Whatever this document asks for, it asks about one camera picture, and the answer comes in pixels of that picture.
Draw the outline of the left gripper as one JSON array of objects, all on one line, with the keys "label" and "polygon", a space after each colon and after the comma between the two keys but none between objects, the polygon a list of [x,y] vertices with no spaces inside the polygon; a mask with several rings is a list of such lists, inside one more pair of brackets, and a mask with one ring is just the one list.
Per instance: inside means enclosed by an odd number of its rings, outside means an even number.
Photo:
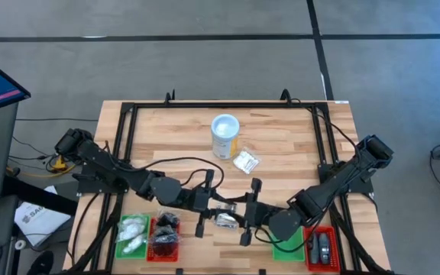
[{"label": "left gripper", "polygon": [[213,170],[207,170],[204,182],[191,189],[191,193],[187,199],[187,209],[191,212],[199,213],[199,220],[196,224],[195,231],[195,236],[197,238],[203,237],[206,220],[209,220],[212,217],[218,216],[222,213],[226,213],[225,209],[210,209],[210,199],[214,197],[214,200],[226,204],[235,204],[239,200],[239,198],[225,198],[215,192],[215,189],[212,187],[214,173],[215,172]]}]

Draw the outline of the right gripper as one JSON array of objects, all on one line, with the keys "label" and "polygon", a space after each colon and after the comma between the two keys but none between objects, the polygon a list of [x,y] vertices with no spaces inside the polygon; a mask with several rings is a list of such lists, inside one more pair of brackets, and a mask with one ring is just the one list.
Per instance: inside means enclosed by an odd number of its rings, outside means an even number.
[{"label": "right gripper", "polygon": [[261,191],[262,181],[258,178],[253,178],[251,181],[251,192],[246,192],[243,196],[230,198],[230,202],[239,202],[245,204],[244,217],[237,214],[230,214],[230,216],[244,229],[241,234],[240,245],[247,247],[251,244],[252,232],[251,228],[256,230],[264,230],[262,225],[267,223],[267,220],[278,207],[268,205],[258,201],[258,195]]}]

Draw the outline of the bagged black round hairbrush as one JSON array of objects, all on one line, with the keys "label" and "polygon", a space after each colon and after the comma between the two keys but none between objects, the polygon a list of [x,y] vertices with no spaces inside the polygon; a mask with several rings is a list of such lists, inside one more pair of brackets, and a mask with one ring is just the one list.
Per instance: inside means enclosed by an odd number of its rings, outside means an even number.
[{"label": "bagged black round hairbrush", "polygon": [[157,227],[170,226],[173,229],[177,229],[180,225],[179,216],[172,212],[162,212],[159,214],[156,220]]},{"label": "bagged black round hairbrush", "polygon": [[178,231],[170,225],[156,227],[150,237],[152,244],[173,244],[180,240]]}]

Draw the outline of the bagged cables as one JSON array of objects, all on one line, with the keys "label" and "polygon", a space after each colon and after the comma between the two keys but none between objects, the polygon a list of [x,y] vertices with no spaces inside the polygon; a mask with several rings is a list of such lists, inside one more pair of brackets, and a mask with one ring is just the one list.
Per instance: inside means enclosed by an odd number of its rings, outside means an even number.
[{"label": "bagged cables", "polygon": [[152,241],[152,254],[155,257],[169,257],[176,253],[178,240],[158,238]]}]

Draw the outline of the dark grey deodorant stick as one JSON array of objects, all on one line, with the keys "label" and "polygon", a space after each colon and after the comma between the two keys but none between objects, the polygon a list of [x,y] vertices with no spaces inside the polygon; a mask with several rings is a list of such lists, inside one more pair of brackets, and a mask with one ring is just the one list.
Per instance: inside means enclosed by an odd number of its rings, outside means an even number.
[{"label": "dark grey deodorant stick", "polygon": [[317,264],[320,260],[319,239],[318,239],[318,235],[315,232],[313,232],[310,236],[308,249],[309,249],[309,262],[311,264]]},{"label": "dark grey deodorant stick", "polygon": [[322,264],[330,264],[331,248],[330,240],[326,233],[319,234],[319,259]]}]

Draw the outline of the bagged white cotton swabs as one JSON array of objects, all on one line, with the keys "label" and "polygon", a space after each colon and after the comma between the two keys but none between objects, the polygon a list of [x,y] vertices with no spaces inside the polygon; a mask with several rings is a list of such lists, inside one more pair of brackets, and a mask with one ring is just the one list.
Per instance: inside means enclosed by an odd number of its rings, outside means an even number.
[{"label": "bagged white cotton swabs", "polygon": [[138,235],[137,237],[131,239],[131,241],[123,248],[122,253],[131,254],[146,242],[147,242],[147,237],[145,234]]},{"label": "bagged white cotton swabs", "polygon": [[126,225],[143,225],[146,222],[146,219],[143,216],[128,216],[125,217],[121,223],[123,226]]},{"label": "bagged white cotton swabs", "polygon": [[232,162],[240,171],[250,174],[260,164],[261,159],[247,148],[243,148]]},{"label": "bagged white cotton swabs", "polygon": [[137,223],[124,225],[118,233],[117,242],[129,241],[133,238],[136,238],[138,235],[144,232],[144,228],[145,226],[143,224]]}]

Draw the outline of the green plastic basket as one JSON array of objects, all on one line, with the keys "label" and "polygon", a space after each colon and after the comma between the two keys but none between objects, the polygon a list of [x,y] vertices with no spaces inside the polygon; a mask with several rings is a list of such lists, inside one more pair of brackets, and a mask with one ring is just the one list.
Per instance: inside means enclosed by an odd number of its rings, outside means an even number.
[{"label": "green plastic basket", "polygon": [[303,228],[300,227],[288,241],[281,241],[277,244],[277,247],[274,244],[272,245],[273,259],[275,261],[304,262],[306,260],[304,247],[297,251],[289,252],[289,250],[297,248],[303,242]]},{"label": "green plastic basket", "polygon": [[150,225],[150,216],[149,215],[123,215],[121,217],[120,222],[118,223],[118,232],[120,232],[120,229],[123,227],[123,224],[121,223],[121,221],[128,216],[143,216],[146,219],[146,222],[144,223],[144,232],[142,234],[145,234],[147,237],[147,242],[145,244],[142,244],[135,252],[131,253],[131,254],[123,254],[122,250],[123,248],[131,241],[121,241],[121,242],[117,242],[117,238],[116,238],[116,245],[115,245],[115,257],[117,259],[144,259],[146,257],[146,252],[147,252],[147,243],[148,243],[148,233],[149,233],[149,225]]}]

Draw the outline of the white canister with yellow label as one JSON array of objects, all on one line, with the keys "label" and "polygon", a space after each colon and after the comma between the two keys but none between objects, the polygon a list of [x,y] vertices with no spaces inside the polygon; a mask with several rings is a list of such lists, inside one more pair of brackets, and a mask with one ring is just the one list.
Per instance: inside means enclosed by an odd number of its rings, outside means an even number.
[{"label": "white canister with yellow label", "polygon": [[217,115],[211,124],[212,152],[223,160],[231,159],[238,149],[240,123],[230,114]]}]

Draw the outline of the red plastic basket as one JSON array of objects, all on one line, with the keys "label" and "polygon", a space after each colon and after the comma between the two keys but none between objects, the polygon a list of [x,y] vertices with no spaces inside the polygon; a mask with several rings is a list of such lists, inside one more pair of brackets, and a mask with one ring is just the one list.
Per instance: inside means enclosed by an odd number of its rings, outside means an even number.
[{"label": "red plastic basket", "polygon": [[[149,238],[151,238],[154,233],[154,226],[156,225],[156,223],[157,223],[156,218],[150,219],[149,233],[148,233]],[[152,263],[177,262],[179,259],[179,243],[173,246],[169,254],[156,254],[152,246],[152,241],[148,241],[146,255],[147,255],[146,256],[147,262],[152,262]]]},{"label": "red plastic basket", "polygon": [[[312,231],[313,227],[308,227],[303,229],[303,237],[307,239]],[[332,226],[319,226],[314,230],[317,235],[326,234],[328,237],[329,248],[330,248],[330,258],[327,264],[322,264],[318,262],[313,264],[309,259],[309,242],[306,242],[306,266],[309,271],[312,272],[322,272],[322,273],[339,273],[341,271],[340,257],[338,251],[338,245],[335,237],[335,230]]]}]

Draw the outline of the black metal bar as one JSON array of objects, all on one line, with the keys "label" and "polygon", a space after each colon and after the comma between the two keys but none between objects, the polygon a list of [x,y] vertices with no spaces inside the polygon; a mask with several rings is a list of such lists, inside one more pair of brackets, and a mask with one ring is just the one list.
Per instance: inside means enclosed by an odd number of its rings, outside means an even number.
[{"label": "black metal bar", "polygon": [[3,180],[2,195],[14,195],[21,201],[67,215],[75,215],[78,206],[78,203],[71,199],[37,188],[11,176],[5,176]]}]

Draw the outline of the white paper sheet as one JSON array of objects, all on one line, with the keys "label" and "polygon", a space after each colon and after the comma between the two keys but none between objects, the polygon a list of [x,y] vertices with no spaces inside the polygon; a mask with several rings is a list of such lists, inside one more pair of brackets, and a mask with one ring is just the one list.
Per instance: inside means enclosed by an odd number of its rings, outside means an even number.
[{"label": "white paper sheet", "polygon": [[14,222],[30,244],[36,247],[70,218],[70,215],[23,202],[16,208]]}]

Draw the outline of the black shoe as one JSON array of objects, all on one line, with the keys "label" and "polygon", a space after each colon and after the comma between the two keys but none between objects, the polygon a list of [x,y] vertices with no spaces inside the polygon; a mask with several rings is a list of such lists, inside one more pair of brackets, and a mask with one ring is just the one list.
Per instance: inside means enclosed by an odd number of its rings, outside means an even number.
[{"label": "black shoe", "polygon": [[54,254],[52,251],[44,251],[32,263],[26,275],[50,275],[53,268]]}]

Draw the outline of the black aluminium table frame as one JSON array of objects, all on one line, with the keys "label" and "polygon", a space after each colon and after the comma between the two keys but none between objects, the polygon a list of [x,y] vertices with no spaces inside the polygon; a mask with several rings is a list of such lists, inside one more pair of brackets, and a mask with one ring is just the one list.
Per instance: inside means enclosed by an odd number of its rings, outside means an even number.
[{"label": "black aluminium table frame", "polygon": [[[227,160],[212,152],[212,120],[230,114],[240,123],[238,149]],[[212,185],[225,198],[250,193],[251,181],[262,181],[258,200],[287,208],[286,201],[302,189],[321,184],[318,168],[322,164],[348,162],[356,154],[359,138],[348,104],[327,101],[106,101],[98,128],[90,133],[100,148],[134,168],[164,173],[181,182],[186,189],[202,183],[207,170],[213,170]],[[245,174],[233,159],[247,148],[261,162]],[[324,211],[319,226],[332,226],[337,241],[339,274],[388,274],[388,265],[372,258],[376,250],[386,259],[379,224],[370,219],[358,224],[347,214],[354,210],[372,211],[369,202],[346,201],[354,193],[336,196]],[[144,214],[157,218],[160,212],[179,216],[179,259],[172,263],[152,263],[147,259],[121,260],[115,257],[118,222],[123,215]],[[251,244],[240,245],[244,229],[220,228],[215,217],[205,221],[202,238],[195,236],[199,214],[162,206],[156,199],[147,201],[135,191],[83,193],[76,212],[73,234],[77,238],[74,259],[63,269],[64,275],[176,275],[182,268],[191,274],[253,274],[265,269],[267,275],[313,273],[306,262],[273,259],[272,245],[277,240],[269,228],[251,229]],[[306,248],[310,236],[298,246]]]}]

